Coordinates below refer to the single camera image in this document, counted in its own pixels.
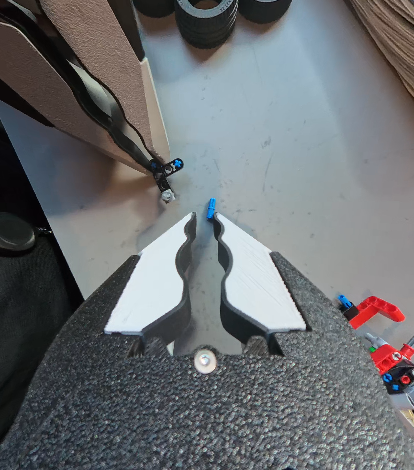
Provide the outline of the grey desk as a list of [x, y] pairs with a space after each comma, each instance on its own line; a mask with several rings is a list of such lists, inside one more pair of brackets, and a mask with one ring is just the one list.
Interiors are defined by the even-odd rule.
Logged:
[[0, 119], [83, 297], [189, 212], [192, 317], [176, 341], [236, 354], [222, 327], [209, 199], [327, 297], [376, 296], [358, 330], [400, 347], [414, 334], [414, 101], [343, 1], [293, 1], [280, 21], [241, 16], [198, 50], [175, 16], [138, 16], [171, 156], [164, 204], [149, 178], [0, 101]]

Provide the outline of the black thin toy liftarm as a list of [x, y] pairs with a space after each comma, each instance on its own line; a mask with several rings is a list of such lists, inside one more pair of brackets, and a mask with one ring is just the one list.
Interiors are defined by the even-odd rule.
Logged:
[[[155, 161], [157, 164], [158, 164], [158, 168], [156, 169], [156, 171], [158, 172], [163, 172], [166, 176], [169, 176], [173, 173], [176, 173], [180, 170], [182, 170], [184, 168], [184, 164], [181, 168], [176, 168], [174, 165], [173, 165], [173, 161], [170, 161], [166, 164], [163, 164], [161, 163], [160, 161], [157, 161], [155, 159], [153, 159], [152, 161]], [[152, 173], [156, 172], [156, 171], [152, 171], [152, 168], [151, 168], [151, 162], [150, 162], [150, 170]]]

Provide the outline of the person's black clothing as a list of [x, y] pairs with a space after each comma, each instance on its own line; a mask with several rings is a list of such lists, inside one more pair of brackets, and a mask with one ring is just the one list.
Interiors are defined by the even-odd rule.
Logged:
[[30, 223], [35, 246], [0, 250], [0, 444], [49, 345], [82, 295], [16, 152], [0, 126], [0, 212]]

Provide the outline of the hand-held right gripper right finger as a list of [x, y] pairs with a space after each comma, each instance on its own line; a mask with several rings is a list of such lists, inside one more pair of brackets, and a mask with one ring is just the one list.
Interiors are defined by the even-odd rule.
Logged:
[[272, 259], [272, 251], [220, 213], [214, 214], [223, 328], [240, 343], [306, 331], [307, 323]]

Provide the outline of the black round buckle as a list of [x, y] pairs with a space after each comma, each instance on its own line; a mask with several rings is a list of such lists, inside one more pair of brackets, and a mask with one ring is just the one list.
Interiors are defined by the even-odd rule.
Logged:
[[34, 227], [22, 218], [0, 212], [0, 250], [26, 251], [35, 246]]

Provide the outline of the open instruction booklet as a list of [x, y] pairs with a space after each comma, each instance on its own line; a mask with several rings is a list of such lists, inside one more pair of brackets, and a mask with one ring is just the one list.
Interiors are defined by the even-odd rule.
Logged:
[[414, 97], [414, 0], [347, 2]]

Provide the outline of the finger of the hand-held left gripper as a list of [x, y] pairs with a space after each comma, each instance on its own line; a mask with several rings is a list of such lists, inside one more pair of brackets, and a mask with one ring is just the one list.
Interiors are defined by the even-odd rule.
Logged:
[[0, 15], [0, 79], [50, 126], [152, 174], [141, 144], [98, 106], [75, 67], [27, 15]]
[[171, 161], [150, 65], [131, 1], [40, 1], [40, 8], [93, 79], [120, 105], [149, 153]]

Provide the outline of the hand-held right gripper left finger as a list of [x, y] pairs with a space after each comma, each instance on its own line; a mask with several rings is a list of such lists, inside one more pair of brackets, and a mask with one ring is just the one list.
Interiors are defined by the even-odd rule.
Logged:
[[192, 262], [197, 215], [190, 212], [139, 254], [104, 327], [105, 334], [177, 340], [191, 318], [186, 272]]

